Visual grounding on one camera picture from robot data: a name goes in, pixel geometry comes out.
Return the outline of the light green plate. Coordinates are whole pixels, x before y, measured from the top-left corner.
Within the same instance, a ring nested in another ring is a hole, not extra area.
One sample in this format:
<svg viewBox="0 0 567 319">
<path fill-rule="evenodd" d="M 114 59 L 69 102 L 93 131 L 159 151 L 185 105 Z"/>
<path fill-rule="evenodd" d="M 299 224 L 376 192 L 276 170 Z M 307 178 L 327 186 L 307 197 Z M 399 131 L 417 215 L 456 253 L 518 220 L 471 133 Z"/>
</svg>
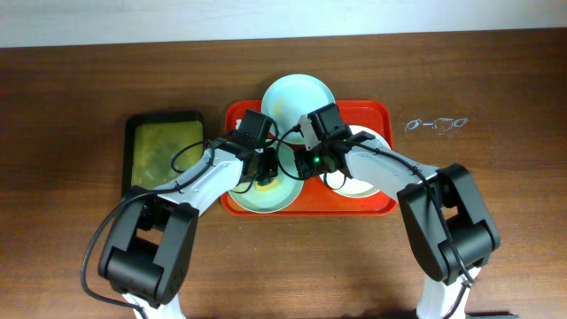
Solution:
<svg viewBox="0 0 567 319">
<path fill-rule="evenodd" d="M 239 212 L 272 214 L 286 208 L 299 196 L 304 182 L 298 178 L 293 149 L 278 143 L 273 143 L 271 148 L 276 151 L 276 178 L 280 184 L 271 191 L 256 191 L 258 181 L 240 182 L 223 195 L 227 208 Z"/>
</svg>

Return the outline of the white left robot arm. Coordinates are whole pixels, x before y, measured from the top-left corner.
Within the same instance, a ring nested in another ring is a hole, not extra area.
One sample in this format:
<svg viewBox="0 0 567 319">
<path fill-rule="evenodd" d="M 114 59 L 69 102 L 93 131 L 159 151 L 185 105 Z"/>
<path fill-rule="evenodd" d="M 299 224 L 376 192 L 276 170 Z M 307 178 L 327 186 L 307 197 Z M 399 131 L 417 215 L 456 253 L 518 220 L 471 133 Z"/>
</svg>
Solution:
<svg viewBox="0 0 567 319">
<path fill-rule="evenodd" d="M 182 317 L 176 299 L 190 265 L 199 217 L 241 182 L 276 175 L 276 121 L 253 110 L 209 142 L 201 159 L 152 190 L 134 186 L 103 220 L 109 234 L 97 271 L 138 318 Z"/>
</svg>

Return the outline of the green and yellow sponge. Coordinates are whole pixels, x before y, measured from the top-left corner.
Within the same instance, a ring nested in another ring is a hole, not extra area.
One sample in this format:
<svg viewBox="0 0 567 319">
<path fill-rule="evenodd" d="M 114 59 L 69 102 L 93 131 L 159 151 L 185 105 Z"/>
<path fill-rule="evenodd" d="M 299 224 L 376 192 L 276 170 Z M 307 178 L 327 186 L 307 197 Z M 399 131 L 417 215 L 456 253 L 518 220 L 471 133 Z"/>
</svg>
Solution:
<svg viewBox="0 0 567 319">
<path fill-rule="evenodd" d="M 255 185 L 256 191 L 271 191 L 280 184 L 276 177 L 269 177 L 264 180 L 259 180 Z"/>
</svg>

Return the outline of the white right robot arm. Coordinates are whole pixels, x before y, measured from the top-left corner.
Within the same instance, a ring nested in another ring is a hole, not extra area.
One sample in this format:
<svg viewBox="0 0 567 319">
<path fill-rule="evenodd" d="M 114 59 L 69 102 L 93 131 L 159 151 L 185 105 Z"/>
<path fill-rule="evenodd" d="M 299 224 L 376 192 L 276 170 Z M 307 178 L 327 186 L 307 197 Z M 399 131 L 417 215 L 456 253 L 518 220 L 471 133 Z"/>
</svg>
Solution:
<svg viewBox="0 0 567 319">
<path fill-rule="evenodd" d="M 465 317 L 475 278 L 501 244 L 469 170 L 460 164 L 424 165 L 369 132 L 354 134 L 335 104 L 301 115 L 295 130 L 305 144 L 295 154 L 299 178 L 339 171 L 398 203 L 412 253 L 425 274 L 416 317 Z"/>
</svg>

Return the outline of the light blue plate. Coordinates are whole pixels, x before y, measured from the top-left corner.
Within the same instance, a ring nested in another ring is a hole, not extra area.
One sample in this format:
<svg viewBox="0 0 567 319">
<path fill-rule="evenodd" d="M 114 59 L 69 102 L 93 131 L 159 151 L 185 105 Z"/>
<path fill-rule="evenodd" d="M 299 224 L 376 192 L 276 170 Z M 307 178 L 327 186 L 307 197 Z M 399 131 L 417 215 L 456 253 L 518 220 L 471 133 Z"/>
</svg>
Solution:
<svg viewBox="0 0 567 319">
<path fill-rule="evenodd" d="M 322 81 L 306 74 L 286 75 L 269 86 L 261 112 L 276 122 L 278 137 L 307 121 L 307 116 L 336 100 Z"/>
</svg>

